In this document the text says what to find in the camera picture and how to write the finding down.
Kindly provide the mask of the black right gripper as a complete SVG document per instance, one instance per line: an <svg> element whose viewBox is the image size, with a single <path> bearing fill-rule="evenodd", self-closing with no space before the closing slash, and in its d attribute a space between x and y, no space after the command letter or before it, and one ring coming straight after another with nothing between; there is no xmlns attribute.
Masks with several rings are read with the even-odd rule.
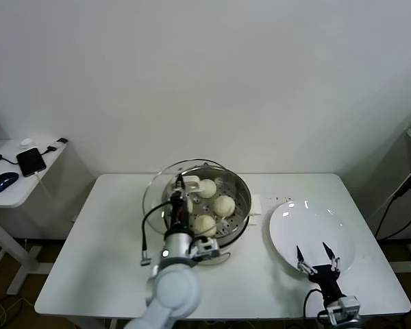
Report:
<svg viewBox="0 0 411 329"><path fill-rule="evenodd" d="M339 299L343 296L337 283L340 275L340 257L337 257L326 243L323 243L323 247L331 265L311 266L305 261L299 246L297 246L297 269L304 274L309 274L309 281L319 285L324 299Z"/></svg>

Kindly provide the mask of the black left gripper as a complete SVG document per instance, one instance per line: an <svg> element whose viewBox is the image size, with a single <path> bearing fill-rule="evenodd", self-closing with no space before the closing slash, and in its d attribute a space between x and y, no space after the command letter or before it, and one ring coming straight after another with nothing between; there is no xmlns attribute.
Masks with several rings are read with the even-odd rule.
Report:
<svg viewBox="0 0 411 329"><path fill-rule="evenodd" d="M169 233L190 234L190 215L188 211L188 199L185 194L186 185L182 174L176 175L171 181L171 222Z"/></svg>

